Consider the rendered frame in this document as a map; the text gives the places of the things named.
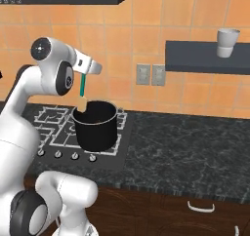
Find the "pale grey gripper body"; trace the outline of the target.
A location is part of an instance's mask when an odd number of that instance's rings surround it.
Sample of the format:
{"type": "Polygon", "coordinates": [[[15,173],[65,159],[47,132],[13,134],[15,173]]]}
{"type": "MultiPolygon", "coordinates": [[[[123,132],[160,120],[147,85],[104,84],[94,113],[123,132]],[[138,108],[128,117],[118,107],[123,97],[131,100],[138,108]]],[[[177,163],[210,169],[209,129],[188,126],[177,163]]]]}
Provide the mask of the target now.
{"type": "Polygon", "coordinates": [[[96,61],[92,60],[86,71],[87,74],[97,74],[99,75],[102,72],[102,66],[96,61]]]}

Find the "black cooking pot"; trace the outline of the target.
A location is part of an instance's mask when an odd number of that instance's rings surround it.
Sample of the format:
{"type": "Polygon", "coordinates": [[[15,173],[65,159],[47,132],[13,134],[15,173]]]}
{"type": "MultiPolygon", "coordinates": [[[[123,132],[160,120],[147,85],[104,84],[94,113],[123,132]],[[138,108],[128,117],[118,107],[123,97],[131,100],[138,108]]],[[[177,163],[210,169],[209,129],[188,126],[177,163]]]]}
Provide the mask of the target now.
{"type": "Polygon", "coordinates": [[[108,101],[90,100],[85,112],[74,108],[71,117],[80,147],[90,152],[112,148],[117,141],[117,107],[108,101]]]}

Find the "black hob with white grates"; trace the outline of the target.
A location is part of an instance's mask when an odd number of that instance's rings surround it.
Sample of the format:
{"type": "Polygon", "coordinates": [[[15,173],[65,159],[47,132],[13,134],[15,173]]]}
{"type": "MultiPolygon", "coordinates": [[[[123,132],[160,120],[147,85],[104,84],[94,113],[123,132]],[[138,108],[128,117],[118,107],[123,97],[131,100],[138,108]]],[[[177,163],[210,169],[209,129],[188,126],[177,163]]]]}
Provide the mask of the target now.
{"type": "Polygon", "coordinates": [[[71,114],[71,106],[37,103],[27,105],[22,115],[40,134],[38,151],[40,149],[45,151],[45,155],[42,157],[36,156],[34,162],[47,165],[121,171],[128,151],[134,114],[122,109],[118,110],[117,142],[112,148],[102,152],[85,151],[78,145],[71,114]],[[58,150],[62,153],[61,158],[54,157],[58,150]],[[79,155],[77,160],[71,159],[74,152],[79,155]],[[97,161],[90,162],[90,154],[96,155],[97,161]]]}

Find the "white cup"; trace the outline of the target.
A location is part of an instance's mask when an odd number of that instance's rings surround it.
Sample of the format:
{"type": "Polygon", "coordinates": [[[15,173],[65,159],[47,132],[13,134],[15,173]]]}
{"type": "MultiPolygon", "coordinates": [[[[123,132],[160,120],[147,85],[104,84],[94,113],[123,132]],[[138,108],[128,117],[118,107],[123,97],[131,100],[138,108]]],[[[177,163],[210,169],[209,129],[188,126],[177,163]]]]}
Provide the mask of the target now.
{"type": "Polygon", "coordinates": [[[240,31],[233,28],[220,28],[217,32],[217,56],[229,58],[237,42],[240,31]]]}

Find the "dark wood cabinet panel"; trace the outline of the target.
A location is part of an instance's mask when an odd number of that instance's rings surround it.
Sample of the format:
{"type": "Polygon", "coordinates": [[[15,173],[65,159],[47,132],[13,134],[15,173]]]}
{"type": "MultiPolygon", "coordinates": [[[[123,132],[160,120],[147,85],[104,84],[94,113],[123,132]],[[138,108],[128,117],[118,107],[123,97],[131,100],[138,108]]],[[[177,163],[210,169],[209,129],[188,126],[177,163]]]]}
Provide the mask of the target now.
{"type": "Polygon", "coordinates": [[[100,187],[87,215],[100,236],[160,236],[153,209],[161,198],[161,194],[100,187]]]}

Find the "dark wood cupboard door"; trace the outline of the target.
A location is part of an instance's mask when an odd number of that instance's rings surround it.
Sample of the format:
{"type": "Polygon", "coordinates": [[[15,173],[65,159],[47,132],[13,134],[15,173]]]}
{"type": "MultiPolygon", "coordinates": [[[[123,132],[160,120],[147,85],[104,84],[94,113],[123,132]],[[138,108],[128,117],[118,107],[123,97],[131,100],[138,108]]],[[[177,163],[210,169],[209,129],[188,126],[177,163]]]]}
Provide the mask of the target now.
{"type": "Polygon", "coordinates": [[[159,231],[159,236],[234,236],[234,227],[239,227],[239,236],[250,236],[248,224],[174,223],[159,231]]]}

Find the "dark wood drawer front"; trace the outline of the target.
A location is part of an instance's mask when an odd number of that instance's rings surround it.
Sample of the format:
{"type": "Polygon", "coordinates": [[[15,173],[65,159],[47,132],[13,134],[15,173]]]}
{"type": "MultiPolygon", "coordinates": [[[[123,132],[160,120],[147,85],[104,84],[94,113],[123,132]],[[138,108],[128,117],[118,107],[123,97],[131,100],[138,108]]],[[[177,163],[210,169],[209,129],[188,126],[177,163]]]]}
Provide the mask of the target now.
{"type": "Polygon", "coordinates": [[[211,199],[164,195],[161,198],[160,205],[168,214],[174,217],[175,221],[190,220],[204,223],[236,222],[246,224],[250,219],[250,206],[211,199]],[[188,208],[187,201],[190,201],[194,207],[203,209],[211,209],[212,204],[214,204],[216,209],[212,214],[194,212],[188,208]]]}

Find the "green-handled wooden spatula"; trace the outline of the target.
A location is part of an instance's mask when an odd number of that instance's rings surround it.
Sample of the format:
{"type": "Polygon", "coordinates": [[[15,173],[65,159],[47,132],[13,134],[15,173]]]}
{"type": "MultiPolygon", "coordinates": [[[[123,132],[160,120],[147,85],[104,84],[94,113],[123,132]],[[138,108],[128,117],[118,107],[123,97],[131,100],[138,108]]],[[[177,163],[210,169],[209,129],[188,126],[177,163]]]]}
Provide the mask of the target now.
{"type": "Polygon", "coordinates": [[[81,81],[80,81],[80,94],[78,97],[77,102],[77,110],[79,112],[85,112],[87,107],[87,98],[85,97],[85,81],[86,81],[86,75],[81,75],[81,81]]]}

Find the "grey wall socket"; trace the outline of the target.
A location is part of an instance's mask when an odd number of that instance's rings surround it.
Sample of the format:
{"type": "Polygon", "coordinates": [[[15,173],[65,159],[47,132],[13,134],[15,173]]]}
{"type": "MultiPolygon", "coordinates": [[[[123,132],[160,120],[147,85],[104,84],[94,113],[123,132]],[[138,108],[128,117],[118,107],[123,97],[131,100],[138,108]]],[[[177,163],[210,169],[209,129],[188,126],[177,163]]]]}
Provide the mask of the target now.
{"type": "Polygon", "coordinates": [[[166,78],[166,70],[164,64],[154,64],[152,66],[152,86],[164,86],[166,78]]]}
{"type": "Polygon", "coordinates": [[[148,85],[150,80],[150,65],[149,64],[137,64],[137,84],[148,85]]]}

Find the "dark wall shelf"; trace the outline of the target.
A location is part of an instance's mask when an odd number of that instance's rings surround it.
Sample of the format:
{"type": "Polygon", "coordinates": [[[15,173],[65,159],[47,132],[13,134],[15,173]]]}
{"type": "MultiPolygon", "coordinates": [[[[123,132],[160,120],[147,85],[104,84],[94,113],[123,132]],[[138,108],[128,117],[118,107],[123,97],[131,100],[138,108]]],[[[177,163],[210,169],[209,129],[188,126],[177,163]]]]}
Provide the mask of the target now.
{"type": "Polygon", "coordinates": [[[217,56],[216,42],[167,41],[165,70],[250,75],[250,43],[237,43],[229,58],[217,56]]]}

